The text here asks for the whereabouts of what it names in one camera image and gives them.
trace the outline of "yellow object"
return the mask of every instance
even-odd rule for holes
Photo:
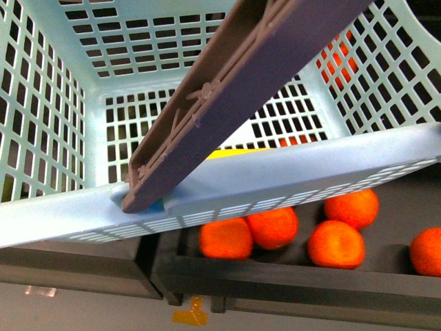
[[[239,155],[239,154],[245,154],[245,153],[251,153],[251,152],[259,152],[261,150],[267,150],[268,148],[256,148],[253,150],[215,150],[213,153],[211,153],[207,160],[209,159],[217,159],[218,157],[230,157],[232,155]]]
[[[192,326],[207,325],[208,314],[202,311],[201,297],[192,297],[190,310],[176,310],[173,314],[174,323],[184,323]]]

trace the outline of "gray floor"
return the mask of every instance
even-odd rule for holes
[[[27,295],[27,286],[0,283],[1,331],[173,331],[198,330],[172,323],[173,311],[188,310],[189,302],[176,308],[165,301],[58,290],[55,297]],[[209,310],[204,298],[203,311]],[[268,314],[231,312],[209,314],[200,330],[296,330],[296,331],[405,331],[380,325],[325,321]]]

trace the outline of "orange fruit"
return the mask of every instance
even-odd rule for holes
[[[308,255],[319,267],[355,269],[365,259],[365,241],[359,231],[341,221],[325,221],[307,242]]]
[[[253,250],[253,237],[247,222],[237,217],[202,225],[199,248],[205,257],[245,260]]]
[[[308,139],[304,134],[298,136],[298,138],[300,139],[300,143],[307,143],[308,142]],[[313,136],[310,136],[309,138],[311,139],[311,142],[317,141]],[[278,142],[281,147],[298,145],[297,140],[294,137],[289,138],[289,145],[288,145],[286,139],[284,139],[284,138],[279,139]]]
[[[379,205],[377,195],[368,188],[326,199],[325,215],[328,219],[343,221],[361,230],[373,223],[377,217]]]
[[[410,256],[418,274],[441,277],[441,228],[426,229],[416,236]]]
[[[259,212],[246,217],[254,242],[266,250],[291,243],[298,230],[297,215],[291,207]]]

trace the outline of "rectangular hole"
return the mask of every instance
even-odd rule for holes
[[[423,86],[423,84],[417,83],[413,90],[416,92],[416,94],[419,96],[420,100],[423,102],[423,104],[428,104],[430,101],[432,101],[432,96],[427,92],[426,88]]]
[[[200,15],[187,15],[187,16],[179,17],[180,23],[193,23],[193,22],[199,22],[200,20],[201,20]]]
[[[123,64],[130,64],[130,59],[123,58],[123,59],[110,60],[110,64],[112,64],[113,66],[120,66],[120,65],[123,65]]]
[[[289,123],[289,121],[287,119],[283,119],[282,120],[282,124],[283,124],[283,127],[285,128],[286,132],[288,132],[288,133],[292,133],[293,132],[291,124]]]
[[[33,163],[34,163],[34,154],[31,151],[26,150],[24,173],[29,177],[32,176]]]
[[[161,60],[170,60],[170,59],[177,59],[177,58],[178,58],[178,53],[176,53],[176,52],[164,53],[164,54],[159,55],[159,59],[161,59]]]
[[[21,131],[23,129],[23,114],[21,114],[18,110],[15,110],[14,113],[14,121],[12,123],[12,131],[21,136]]]
[[[125,160],[127,158],[128,158],[127,144],[126,143],[120,143],[119,144],[119,159],[120,160]]]
[[[441,93],[441,75],[438,73],[438,71],[436,69],[432,69],[427,74],[427,77],[429,78],[433,86],[436,88],[438,93]]]
[[[201,53],[200,50],[188,50],[183,53],[184,57],[197,57]]]
[[[353,118],[356,120],[358,128],[361,128],[363,126],[363,121],[362,121],[360,115],[358,114],[358,112],[353,113]]]
[[[116,183],[118,181],[118,176],[116,173],[116,166],[115,165],[111,165],[109,167],[109,183]]]
[[[19,158],[19,144],[15,140],[11,140],[8,151],[8,165],[17,169],[17,161]]]
[[[386,33],[386,31],[384,31],[383,27],[378,22],[374,24],[373,30],[376,32],[376,34],[377,34],[378,38],[380,38],[380,40],[384,40],[384,38],[386,38],[387,33]]]
[[[98,29],[100,31],[120,30],[121,24],[119,22],[100,23],[98,24]]]
[[[144,27],[149,26],[147,19],[137,19],[134,21],[126,21],[125,25],[127,26],[127,29],[144,28]]]
[[[6,69],[3,71],[3,79],[1,81],[1,89],[10,94],[12,84],[12,75]]]
[[[25,53],[29,56],[31,56],[32,54],[32,42],[29,38],[25,37],[25,42],[23,45],[23,49],[25,51]]]
[[[369,64],[366,68],[367,73],[369,74],[369,76],[372,78],[372,81],[375,83],[378,80],[378,74],[375,71],[375,69],[373,68],[373,66],[371,64]]]
[[[402,61],[399,65],[401,72],[405,75],[407,81],[411,81],[415,77],[415,73],[411,69],[407,61]]]
[[[118,69],[118,70],[115,70],[114,71],[114,73],[115,73],[115,75],[116,76],[122,76],[122,75],[124,75],[124,74],[133,74],[133,69],[131,69],[131,68],[126,68],[126,69]]]
[[[403,95],[401,101],[403,102],[410,115],[414,115],[418,112],[417,106],[408,94]]]
[[[8,103],[5,99],[0,97],[0,123],[4,124],[6,122],[6,108]]]
[[[400,82],[400,80],[397,78],[397,76],[392,72],[387,79],[389,80],[389,82],[391,83],[393,89],[396,92],[399,92],[402,90],[402,84]]]
[[[11,22],[11,29],[9,30],[9,35],[18,43],[19,41],[19,27],[18,25],[12,21]]]
[[[199,46],[200,44],[201,44],[200,39],[190,39],[190,40],[183,40],[182,41],[183,47]]]
[[[271,131],[268,122],[262,122],[262,127],[266,137],[270,137],[273,135],[273,132]]]
[[[369,95],[369,100],[373,106],[373,109],[375,109],[376,112],[379,112],[381,109],[381,105],[378,102],[378,99],[376,98],[376,96],[374,94]]]
[[[145,136],[147,134],[147,131],[149,130],[149,123],[148,122],[141,122],[141,134]]]
[[[158,49],[160,50],[165,50],[168,48],[176,48],[176,47],[178,47],[178,44],[175,41],[169,41],[167,43],[158,43]]]
[[[54,74],[54,67],[52,67],[52,64],[50,64],[49,62],[46,64],[46,75],[52,80],[53,78],[53,74]]]
[[[401,55],[400,51],[397,49],[393,41],[388,41],[386,43],[386,49],[394,60],[396,60]]]
[[[92,11],[94,13],[94,16],[99,17],[114,17],[118,14],[116,13],[116,8],[101,8],[101,9],[93,9]]]
[[[37,50],[37,60],[35,63],[40,67],[40,69],[43,69],[43,54],[39,50]]]
[[[25,105],[25,100],[26,100],[26,94],[27,94],[27,89],[26,87],[22,84],[19,83],[19,86],[17,88],[17,97],[16,100],[24,107]]]
[[[339,109],[339,111],[340,111],[340,114],[344,117],[344,116],[346,116],[346,110],[345,110],[345,107],[343,107],[343,104],[339,101],[338,103],[337,103],[337,107],[338,107],[338,109]]]
[[[161,64],[161,69],[167,70],[167,69],[177,69],[179,68],[179,63],[166,63]]]
[[[139,67],[138,68],[139,72],[151,72],[151,71],[156,71],[156,66],[145,66],[145,67]]]
[[[384,84],[380,84],[378,86],[378,91],[380,91],[380,94],[384,101],[389,102],[392,99],[391,95],[387,91],[386,86],[384,86]]]
[[[126,139],[127,138],[127,132],[125,131],[125,126],[119,126],[118,127],[118,139]]]
[[[371,53],[373,53],[373,51],[377,49],[377,45],[375,44],[375,42],[372,40],[371,36],[369,36],[369,35],[367,35],[365,37],[365,45],[368,47],[368,49],[371,51]]]
[[[88,18],[88,14],[85,10],[72,10],[69,12],[66,12],[66,16],[68,17],[68,19],[74,21],[77,19],[87,19]]]
[[[110,145],[110,146],[107,147],[107,160],[109,162],[116,161],[115,145]]]
[[[157,19],[153,19],[153,24],[155,26],[168,26],[170,24],[174,24],[173,17],[159,17]]]
[[[137,63],[151,62],[151,61],[154,61],[154,56],[153,55],[145,55],[143,57],[135,57],[135,61]]]
[[[205,15],[206,21],[220,21],[221,19],[224,19],[224,18],[225,18],[224,12],[213,12],[211,14]]]
[[[82,38],[80,39],[80,42],[83,46],[98,45],[98,41],[96,40],[96,38]]]
[[[317,129],[321,129],[322,128],[322,124],[320,122],[320,119],[318,119],[317,115],[312,115],[311,116],[312,121],[314,122],[314,125],[316,126]]]
[[[406,30],[401,27],[397,31],[398,37],[400,37],[402,43],[404,46],[409,47],[412,43],[412,38],[407,34]]]
[[[430,115],[433,117],[433,119],[437,122],[441,122],[441,110],[439,107],[434,107],[430,111]]]
[[[106,48],[105,51],[107,52],[108,55],[127,54],[126,47]]]
[[[12,47],[10,43],[6,47],[6,62],[8,62],[12,67],[15,65],[15,48]]]
[[[132,123],[129,126],[130,138],[135,138],[138,136],[138,129],[136,128],[136,123]]]
[[[279,115],[282,115],[282,116],[286,115],[286,112],[285,112],[285,109],[283,108],[282,103],[280,103],[280,102],[276,103],[276,107],[277,107]]]
[[[421,69],[424,69],[430,63],[429,59],[418,46],[412,51],[412,57],[417,61]]]
[[[312,130],[312,125],[311,125],[311,122],[309,121],[308,117],[306,117],[306,116],[302,117],[302,121],[303,121],[303,124],[305,125],[307,130]]]
[[[12,192],[14,191],[15,178],[10,174],[5,175],[3,182],[3,192],[1,194],[1,202],[8,202],[12,200]]]
[[[153,50],[153,46],[150,45],[149,43],[145,44],[145,45],[136,45],[136,46],[132,46],[132,49],[135,53],[137,52],[147,52],[150,50]]]
[[[156,38],[168,38],[168,37],[175,37],[176,31],[175,30],[160,30],[156,31],[155,33]]]
[[[41,133],[41,142],[40,142],[40,150],[44,153],[48,153],[48,134],[46,131]]]
[[[389,64],[387,63],[386,59],[384,58],[384,56],[381,53],[378,53],[377,56],[375,57],[377,63],[380,65],[381,70],[383,70],[383,72],[385,72],[387,69],[389,69]]]
[[[28,142],[32,145],[35,144],[35,136],[37,133],[37,127],[35,126],[34,122],[29,122],[29,129],[28,129]]]
[[[131,33],[129,34],[129,38],[131,41],[147,40],[150,39],[150,33],[148,32]]]
[[[185,28],[181,29],[181,35],[183,36],[190,36],[193,34],[201,34],[201,28]]]
[[[381,115],[380,120],[381,120],[385,129],[392,129],[393,128],[393,125],[390,122],[389,118],[386,116],[386,114]]]
[[[349,119],[346,120],[346,126],[349,129],[351,134],[356,133],[355,129],[353,128],[352,122]]]
[[[302,125],[300,124],[300,121],[296,117],[294,117],[291,120],[292,120],[292,123],[294,124],[296,131],[303,131]]]
[[[401,125],[405,122],[404,116],[402,115],[400,109],[397,107],[397,105],[391,106],[391,114],[397,121],[398,125]]]
[[[122,42],[124,42],[124,36],[122,34],[103,37],[103,43],[122,43]]]
[[[48,127],[49,126],[49,119],[50,119],[50,111],[49,108],[44,106],[43,109],[43,123]]]
[[[86,51],[86,54],[89,57],[100,57],[101,55],[103,55],[100,50],[88,50]]]
[[[46,161],[44,161],[43,159],[40,159],[38,180],[40,183],[44,184],[45,179],[46,179]]]
[[[81,33],[89,33],[94,32],[94,29],[90,24],[83,24],[80,26],[73,26],[75,33],[81,34]]]
[[[65,148],[63,148],[62,162],[63,162],[63,167],[67,169],[68,168],[68,150],[66,150]]]
[[[44,36],[41,34],[41,32],[39,32],[38,42],[41,48],[44,48]]]

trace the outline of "plastic basket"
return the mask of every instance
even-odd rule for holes
[[[348,171],[347,176],[321,181],[313,189],[283,188],[271,199],[257,194],[251,203],[231,191],[233,198],[226,197],[224,206],[216,209],[208,203],[204,209],[203,203],[196,203],[192,210],[185,207],[191,204],[178,190],[165,197],[165,211],[156,205],[146,213],[114,216],[112,209],[87,220],[94,210],[83,211],[80,202],[70,200],[91,199],[97,205],[112,191],[110,196],[118,203],[127,190],[119,183],[125,179],[131,153],[232,4],[0,1],[1,213],[8,218],[20,212],[22,220],[1,239],[5,245],[55,237],[105,242],[182,228],[359,190],[437,161],[439,151],[418,150],[416,145],[409,153],[401,152],[401,159],[383,160],[361,169],[357,177]],[[340,47],[342,42],[346,50]],[[440,51],[440,43],[405,2],[376,1],[221,148],[276,148],[295,139],[298,144],[314,144],[287,150],[326,163],[335,138],[350,137],[338,143],[349,153],[371,140],[381,148],[382,139],[413,131],[419,132],[418,141],[432,139],[439,127],[416,130],[412,125],[441,120]],[[402,126],[411,129],[376,135]],[[271,156],[287,153],[280,150]],[[244,159],[253,162],[259,157]],[[216,164],[226,167],[224,163]],[[312,169],[311,180],[314,176],[324,175]],[[109,183],[118,185],[103,186]],[[102,190],[68,193],[83,188]],[[54,193],[58,200],[10,202]],[[48,221],[43,211],[48,212],[51,201],[57,219]],[[33,228],[23,234],[19,231],[23,226]],[[18,232],[10,238],[10,233]]]

